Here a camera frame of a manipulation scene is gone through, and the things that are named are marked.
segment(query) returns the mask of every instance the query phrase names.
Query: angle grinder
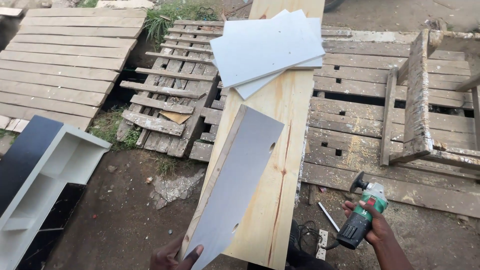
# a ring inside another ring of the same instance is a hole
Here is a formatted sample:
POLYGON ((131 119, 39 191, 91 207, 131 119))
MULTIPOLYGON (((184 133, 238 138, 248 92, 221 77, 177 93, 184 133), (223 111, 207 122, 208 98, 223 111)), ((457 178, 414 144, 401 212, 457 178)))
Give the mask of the angle grinder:
MULTIPOLYGON (((388 205, 384 194, 384 186, 379 183, 364 182, 362 180, 364 174, 364 171, 360 171, 355 175, 350 192, 354 193, 357 188, 361 188, 363 191, 361 200, 373 205, 377 211, 383 213, 388 205)), ((372 229, 372 219, 372 215, 367 210, 357 205, 336 235, 335 242, 327 246, 325 250, 337 247, 339 244, 349 249, 356 249, 365 235, 372 229)))

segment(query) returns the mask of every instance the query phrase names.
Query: red switch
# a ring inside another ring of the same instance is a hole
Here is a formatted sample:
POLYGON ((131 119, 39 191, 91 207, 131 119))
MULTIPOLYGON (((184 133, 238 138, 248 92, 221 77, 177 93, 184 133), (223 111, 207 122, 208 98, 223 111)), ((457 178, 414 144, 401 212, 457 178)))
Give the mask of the red switch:
POLYGON ((369 205, 374 205, 377 200, 374 197, 370 197, 367 201, 369 205))

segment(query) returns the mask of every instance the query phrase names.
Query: hand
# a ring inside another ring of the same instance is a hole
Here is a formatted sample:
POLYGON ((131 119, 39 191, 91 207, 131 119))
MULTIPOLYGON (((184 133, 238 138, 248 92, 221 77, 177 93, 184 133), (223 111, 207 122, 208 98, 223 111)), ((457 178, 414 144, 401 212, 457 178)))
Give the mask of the hand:
POLYGON ((198 245, 190 252, 187 257, 178 263, 175 260, 175 255, 180 250, 181 243, 184 238, 184 234, 179 235, 175 240, 166 244, 165 246, 158 248, 152 252, 150 257, 150 270, 190 270, 198 257, 204 250, 203 245, 198 245))
MULTIPOLYGON (((350 216, 350 214, 352 214, 352 211, 357 205, 358 203, 353 204, 349 201, 345 201, 345 203, 342 204, 342 208, 345 211, 347 218, 350 216)), ((392 238, 395 239, 392 228, 390 228, 390 225, 388 225, 387 220, 373 207, 373 205, 366 204, 364 201, 360 201, 360 206, 367 210, 373 217, 372 230, 369 231, 365 236, 365 240, 367 240, 369 244, 375 246, 386 240, 390 240, 392 238)))

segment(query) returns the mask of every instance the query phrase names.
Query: tire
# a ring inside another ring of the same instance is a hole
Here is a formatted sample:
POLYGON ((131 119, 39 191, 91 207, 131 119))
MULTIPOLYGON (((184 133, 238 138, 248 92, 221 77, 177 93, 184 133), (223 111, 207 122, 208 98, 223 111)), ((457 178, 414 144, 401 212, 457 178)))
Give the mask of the tire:
POLYGON ((325 0, 324 12, 332 12, 345 0, 325 0))

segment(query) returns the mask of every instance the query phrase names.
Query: black panel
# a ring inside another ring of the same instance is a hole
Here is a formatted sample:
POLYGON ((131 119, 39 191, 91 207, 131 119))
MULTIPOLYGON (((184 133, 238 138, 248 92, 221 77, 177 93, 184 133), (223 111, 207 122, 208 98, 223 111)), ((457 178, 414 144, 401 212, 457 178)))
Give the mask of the black panel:
POLYGON ((41 270, 62 232, 63 230, 37 232, 17 270, 41 270))
POLYGON ((35 115, 0 160, 0 215, 3 215, 63 123, 35 115))
POLYGON ((86 187, 84 184, 67 183, 40 229, 64 228, 86 187))

